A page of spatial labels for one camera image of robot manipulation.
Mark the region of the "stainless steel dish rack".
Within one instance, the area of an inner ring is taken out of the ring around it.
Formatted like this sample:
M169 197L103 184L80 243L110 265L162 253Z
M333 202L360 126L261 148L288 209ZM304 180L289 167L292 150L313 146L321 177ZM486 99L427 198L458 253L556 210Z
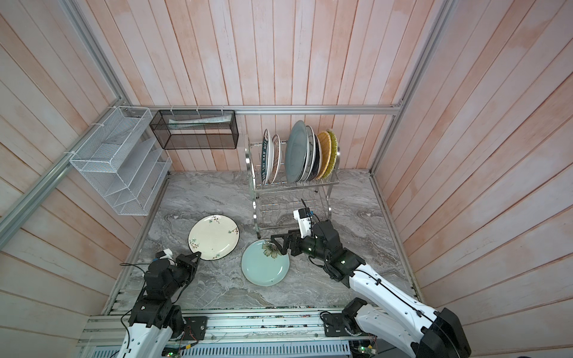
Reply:
M280 165L273 183L261 181L261 151L263 143L251 143L245 140L246 168L252 197L254 227L257 238L261 239L266 231L287 231L298 227L293 211L306 204L320 219L330 219L330 203L334 185L340 183L337 175L340 153L337 153L336 165L332 173L318 180L288 183L284 165Z

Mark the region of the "cream floral plate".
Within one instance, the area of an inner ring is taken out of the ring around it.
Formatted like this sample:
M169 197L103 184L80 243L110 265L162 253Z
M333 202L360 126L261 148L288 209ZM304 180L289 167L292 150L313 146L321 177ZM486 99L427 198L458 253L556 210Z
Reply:
M237 223L223 215L210 215L200 219L191 228L188 245L191 252L201 253L201 259L219 260L229 255L240 239Z

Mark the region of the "dark teal ceramic plate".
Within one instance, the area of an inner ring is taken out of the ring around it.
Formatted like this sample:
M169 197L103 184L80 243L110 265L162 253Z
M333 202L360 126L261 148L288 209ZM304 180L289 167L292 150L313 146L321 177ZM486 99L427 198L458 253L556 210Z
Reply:
M286 144L284 168L288 183L295 183L300 179L306 164L308 146L307 126L299 120L292 127Z

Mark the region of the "white plate with text rim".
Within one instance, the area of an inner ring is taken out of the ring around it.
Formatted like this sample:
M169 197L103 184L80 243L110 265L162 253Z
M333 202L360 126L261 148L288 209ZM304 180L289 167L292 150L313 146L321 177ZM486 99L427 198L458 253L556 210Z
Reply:
M274 144L269 130L264 131L264 140L261 149L261 180L262 185L269 183L274 163Z

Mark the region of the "black round plate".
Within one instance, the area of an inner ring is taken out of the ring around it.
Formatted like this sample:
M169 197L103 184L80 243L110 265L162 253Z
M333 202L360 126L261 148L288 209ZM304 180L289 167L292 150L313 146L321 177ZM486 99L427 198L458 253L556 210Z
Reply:
M320 138L318 135L315 136L315 148L316 148L316 156L315 161L313 163L313 180L317 180L319 177L319 173L322 169L322 143L320 142Z

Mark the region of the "orange sunburst plate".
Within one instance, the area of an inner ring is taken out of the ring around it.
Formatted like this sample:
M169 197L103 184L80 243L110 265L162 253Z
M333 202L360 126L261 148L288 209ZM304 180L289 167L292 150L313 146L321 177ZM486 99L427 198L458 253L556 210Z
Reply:
M311 128L309 125L307 125L306 126L307 154L306 154L306 158L305 158L304 171L300 177L301 182L304 182L307 180L307 178L310 174L310 171L311 171L311 167L313 165L313 134L312 134L311 130L313 130L313 128Z
M269 177L269 183L275 182L278 176L278 170L280 169L281 165L281 139L279 135L275 134L273 136L272 144L273 144L273 164Z

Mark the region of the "yellow green woven plate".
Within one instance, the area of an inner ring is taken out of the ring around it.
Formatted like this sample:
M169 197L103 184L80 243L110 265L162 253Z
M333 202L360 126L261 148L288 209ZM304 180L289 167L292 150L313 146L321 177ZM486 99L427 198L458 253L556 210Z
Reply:
M337 152L338 152L338 139L336 134L331 129L328 129L327 133L331 138L331 155L329 158L324 178L329 178L331 176L331 173L334 171L334 167L337 162Z

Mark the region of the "white plate green clover motif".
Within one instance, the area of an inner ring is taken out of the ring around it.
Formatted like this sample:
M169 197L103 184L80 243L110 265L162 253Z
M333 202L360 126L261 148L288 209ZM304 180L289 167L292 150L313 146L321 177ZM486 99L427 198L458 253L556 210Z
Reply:
M315 148L315 136L316 136L316 134L314 133L313 130L311 130L311 132L312 132L312 134L313 134L313 163L314 163L314 161L315 161L315 156L316 156L316 148ZM309 176L308 176L308 178L307 178L308 181L312 181L312 180L313 180L312 171L313 171L313 165L312 165L312 167L311 167L310 174L309 174Z

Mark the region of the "orange woven bamboo plate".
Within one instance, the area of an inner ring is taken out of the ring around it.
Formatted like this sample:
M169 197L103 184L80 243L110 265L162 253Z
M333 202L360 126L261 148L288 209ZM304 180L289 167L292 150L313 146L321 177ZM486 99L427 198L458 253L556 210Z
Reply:
M319 167L319 173L316 176L316 180L321 179L328 167L331 158L331 145L332 137L331 130L322 131L318 134L320 149L321 149L321 161Z

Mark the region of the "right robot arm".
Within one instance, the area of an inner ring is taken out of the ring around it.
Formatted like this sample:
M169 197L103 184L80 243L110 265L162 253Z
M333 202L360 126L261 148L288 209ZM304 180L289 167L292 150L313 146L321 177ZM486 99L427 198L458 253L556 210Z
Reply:
M321 260L330 279L358 294L343 310L348 334L371 334L409 357L471 356L454 312L437 311L384 279L362 257L343 247L331 221L275 234L270 240L281 254L307 254Z

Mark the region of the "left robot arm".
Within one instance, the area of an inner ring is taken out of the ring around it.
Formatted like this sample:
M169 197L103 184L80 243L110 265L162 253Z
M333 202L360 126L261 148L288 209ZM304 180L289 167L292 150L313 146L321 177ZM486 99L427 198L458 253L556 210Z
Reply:
M170 340L183 337L185 320L176 296L197 273L201 252L172 257L164 250L148 266L144 285L131 309L118 357L161 357Z

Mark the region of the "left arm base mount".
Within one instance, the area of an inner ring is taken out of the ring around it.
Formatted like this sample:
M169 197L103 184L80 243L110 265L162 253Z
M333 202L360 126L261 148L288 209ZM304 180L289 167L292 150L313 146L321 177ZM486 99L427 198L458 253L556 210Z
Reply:
M204 340L207 330L207 316L184 316L183 341L199 342Z

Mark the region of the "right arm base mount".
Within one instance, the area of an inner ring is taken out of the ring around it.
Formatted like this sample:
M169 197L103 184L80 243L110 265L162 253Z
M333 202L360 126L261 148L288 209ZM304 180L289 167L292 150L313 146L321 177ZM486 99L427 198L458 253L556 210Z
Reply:
M359 337L363 335L362 330L355 325L355 322L343 313L331 313L322 311L319 317L323 323L326 337Z

